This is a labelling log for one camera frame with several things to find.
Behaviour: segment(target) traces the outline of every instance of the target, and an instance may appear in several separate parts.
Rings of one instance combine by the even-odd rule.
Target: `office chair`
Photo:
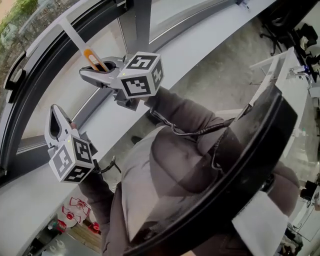
[[[290,32],[301,22],[301,20],[309,13],[309,11],[318,3],[319,0],[277,0],[265,9],[259,18],[262,21],[262,26],[269,32],[262,33],[260,37],[269,38],[273,42],[273,51],[271,56],[276,53],[276,48],[282,52],[279,43],[288,44],[288,40],[293,43],[293,46],[298,44],[297,36],[291,35]],[[295,47],[299,54],[302,54],[302,49]]]

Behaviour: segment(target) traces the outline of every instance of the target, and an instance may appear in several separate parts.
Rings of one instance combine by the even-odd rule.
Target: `brown jacket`
[[[186,133],[201,130],[222,121],[222,118],[216,117],[213,112],[203,106],[191,100],[182,99],[164,88],[160,88],[157,95],[146,102],[149,107],[155,104],[158,113]],[[128,247],[130,207],[135,208],[137,213],[137,209],[144,207],[146,201],[149,200],[152,203],[159,200],[158,206],[155,204],[150,208],[170,209],[170,205],[163,204],[161,198],[200,195],[210,183],[216,181],[217,173],[199,166],[203,165],[201,161],[206,161],[208,150],[222,132],[223,130],[218,130],[199,136],[196,141],[192,141],[174,135],[168,127],[159,129],[148,135],[129,153],[122,170],[123,189],[119,184],[113,194],[102,176],[97,174],[90,174],[79,185],[82,193],[88,197],[88,203],[100,225],[104,256],[122,255]],[[150,172],[148,175],[153,179],[150,186],[152,192],[143,190],[144,183],[148,183],[148,180],[139,179],[140,175],[145,174],[141,172],[144,168],[146,172]],[[285,215],[290,216],[299,195],[298,179],[291,169],[280,162],[273,173],[275,182],[268,195]],[[130,187],[134,177],[137,178],[135,187]],[[159,181],[158,184],[154,182],[155,177]],[[135,193],[141,195],[140,200],[132,197]],[[147,211],[147,214],[153,215],[153,218],[157,217],[153,212]],[[193,252],[197,256],[213,255],[213,253],[217,256],[251,255],[232,226],[224,233],[213,236]]]

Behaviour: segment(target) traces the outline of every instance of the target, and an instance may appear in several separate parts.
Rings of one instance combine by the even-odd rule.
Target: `white table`
[[[253,105],[261,93],[270,84],[275,84],[281,90],[283,97],[288,101],[297,114],[294,131],[299,130],[306,105],[309,86],[305,77],[288,78],[289,69],[298,66],[300,66],[300,63],[295,55],[293,47],[286,52],[280,53],[250,66],[251,70],[261,70],[264,74],[264,79],[255,95],[252,97],[250,104]],[[224,119],[230,119],[236,117],[241,111],[242,109],[221,110],[217,111],[216,115]],[[283,151],[284,157],[288,155],[295,138],[295,135],[290,137]]]
[[[291,223],[293,226],[297,227],[295,231],[309,242],[320,229],[320,212],[315,211],[315,207],[312,206],[312,204],[315,203],[314,198],[317,193],[320,193],[320,186],[317,186],[311,197],[311,205],[307,207],[309,202],[305,202],[300,212]]]

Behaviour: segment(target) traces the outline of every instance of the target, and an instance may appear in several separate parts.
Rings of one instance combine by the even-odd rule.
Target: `brown sleeve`
[[[110,212],[114,193],[109,189],[102,175],[97,173],[90,173],[79,187],[88,198],[88,204],[99,224],[102,241],[105,241],[110,229]]]
[[[274,184],[268,195],[282,213],[290,217],[299,197],[299,180],[294,171],[280,161],[272,173]]]
[[[103,256],[119,256],[129,246],[124,210],[122,208],[122,184],[117,184],[112,202],[110,232],[102,249]]]
[[[231,222],[192,252],[195,256],[252,256]]]
[[[156,96],[150,97],[145,105],[150,108],[155,106],[159,114],[186,133],[206,128],[217,118],[204,106],[190,99],[181,98],[163,87],[160,87]]]

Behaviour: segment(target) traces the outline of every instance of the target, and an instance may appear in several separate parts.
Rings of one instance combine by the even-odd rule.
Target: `hand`
[[[74,122],[70,123],[70,126],[72,129],[77,129],[77,125]]]
[[[144,102],[147,102],[148,101],[148,99],[149,99],[149,97],[141,97],[141,98],[138,98],[139,100],[142,100],[142,101],[144,101]]]

